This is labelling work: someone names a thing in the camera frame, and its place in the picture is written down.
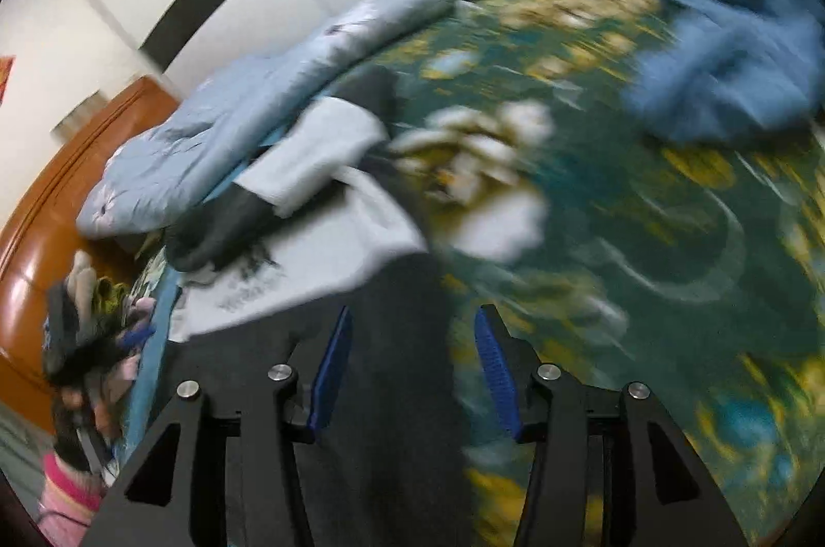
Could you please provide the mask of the black and white fleece jacket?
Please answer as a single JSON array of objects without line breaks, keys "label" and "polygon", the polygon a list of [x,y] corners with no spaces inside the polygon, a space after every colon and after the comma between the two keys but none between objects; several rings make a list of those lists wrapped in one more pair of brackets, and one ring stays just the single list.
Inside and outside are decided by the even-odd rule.
[{"label": "black and white fleece jacket", "polygon": [[163,382],[217,415],[298,371],[296,467],[320,545],[466,545],[468,424],[454,396],[430,229],[390,141],[399,78],[369,67],[167,235],[182,279]]}]

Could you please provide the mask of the pink folded garment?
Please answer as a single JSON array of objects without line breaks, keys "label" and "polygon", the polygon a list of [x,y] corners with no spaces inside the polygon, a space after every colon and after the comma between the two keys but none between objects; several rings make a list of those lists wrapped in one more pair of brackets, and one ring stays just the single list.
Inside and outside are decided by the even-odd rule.
[{"label": "pink folded garment", "polygon": [[[128,301],[126,326],[122,332],[137,324],[151,324],[155,304],[157,304],[157,301],[154,297],[148,297],[148,295],[141,297],[141,299]],[[98,433],[104,435],[108,441],[114,441],[120,437],[119,403],[136,381],[144,347],[134,350],[120,350],[116,344],[116,338],[122,332],[114,335],[112,339],[114,362],[103,370],[92,372],[91,378],[87,381],[87,392],[90,398],[92,415],[94,416],[95,429]]]}]

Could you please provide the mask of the olive green knitted garment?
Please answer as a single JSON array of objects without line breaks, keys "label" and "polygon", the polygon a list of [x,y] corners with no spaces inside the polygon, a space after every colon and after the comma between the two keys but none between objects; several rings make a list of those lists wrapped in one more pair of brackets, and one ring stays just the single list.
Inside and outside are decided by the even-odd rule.
[{"label": "olive green knitted garment", "polygon": [[130,286],[121,281],[111,281],[108,276],[100,277],[92,293],[92,315],[101,329],[118,329],[122,325],[124,301]]}]

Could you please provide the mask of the beige folded garment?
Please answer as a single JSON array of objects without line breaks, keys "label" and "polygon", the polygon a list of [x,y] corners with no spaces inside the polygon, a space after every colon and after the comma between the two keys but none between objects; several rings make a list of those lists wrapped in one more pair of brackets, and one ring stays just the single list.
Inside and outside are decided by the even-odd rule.
[{"label": "beige folded garment", "polygon": [[85,251],[74,254],[73,266],[65,278],[65,288],[73,301],[80,328],[88,328],[92,321],[92,299],[96,286],[96,271],[91,257]]}]

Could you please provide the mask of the light blue floral quilt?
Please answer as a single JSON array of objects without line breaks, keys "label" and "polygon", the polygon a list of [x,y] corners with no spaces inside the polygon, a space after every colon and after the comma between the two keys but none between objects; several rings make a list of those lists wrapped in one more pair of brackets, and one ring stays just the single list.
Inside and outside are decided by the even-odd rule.
[{"label": "light blue floral quilt", "polygon": [[460,1],[470,0],[361,0],[284,53],[214,72],[167,121],[109,157],[75,219],[78,233],[98,240],[169,226],[316,93]]}]

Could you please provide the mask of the floral green bed blanket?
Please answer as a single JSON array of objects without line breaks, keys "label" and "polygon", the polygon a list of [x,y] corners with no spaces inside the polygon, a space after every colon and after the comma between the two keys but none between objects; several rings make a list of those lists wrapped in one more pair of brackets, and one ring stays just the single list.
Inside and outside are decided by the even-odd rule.
[{"label": "floral green bed blanket", "polygon": [[506,441],[471,350],[492,300],[546,360],[615,389],[652,381],[753,545],[822,488],[823,150],[670,146],[624,109],[639,71],[681,52],[691,13],[662,0],[483,0],[379,53],[401,131],[454,107],[520,102],[548,135],[513,139],[517,180],[470,208],[430,200],[453,299],[456,395],[470,423],[471,543],[508,545],[527,455]]}]

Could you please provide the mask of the blue fleece garment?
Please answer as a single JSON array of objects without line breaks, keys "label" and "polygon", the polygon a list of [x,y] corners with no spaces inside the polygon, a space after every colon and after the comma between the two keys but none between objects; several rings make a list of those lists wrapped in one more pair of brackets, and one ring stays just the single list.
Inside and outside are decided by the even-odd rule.
[{"label": "blue fleece garment", "polygon": [[672,40],[625,94],[660,141],[743,143],[807,127],[823,103],[822,0],[663,0]]}]

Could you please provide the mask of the wooden bed frame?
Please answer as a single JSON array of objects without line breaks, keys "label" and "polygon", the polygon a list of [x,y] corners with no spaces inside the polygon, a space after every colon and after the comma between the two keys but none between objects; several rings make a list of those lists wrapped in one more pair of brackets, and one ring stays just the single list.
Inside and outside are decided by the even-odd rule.
[{"label": "wooden bed frame", "polygon": [[90,241],[75,228],[106,160],[122,143],[163,123],[176,99],[150,78],[120,92],[67,142],[28,188],[2,231],[2,404],[52,434],[52,391],[42,372],[47,289],[67,276],[74,254],[114,281],[133,281],[137,262],[117,241]]}]

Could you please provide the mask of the red wall decoration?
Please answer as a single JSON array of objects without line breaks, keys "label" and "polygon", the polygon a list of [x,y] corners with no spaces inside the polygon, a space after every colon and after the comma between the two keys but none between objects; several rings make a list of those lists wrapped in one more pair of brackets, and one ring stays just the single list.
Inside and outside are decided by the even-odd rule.
[{"label": "red wall decoration", "polygon": [[12,64],[14,64],[14,58],[0,58],[0,104],[3,103],[4,93],[6,93],[6,88],[8,84],[8,78],[10,78],[12,70]]}]

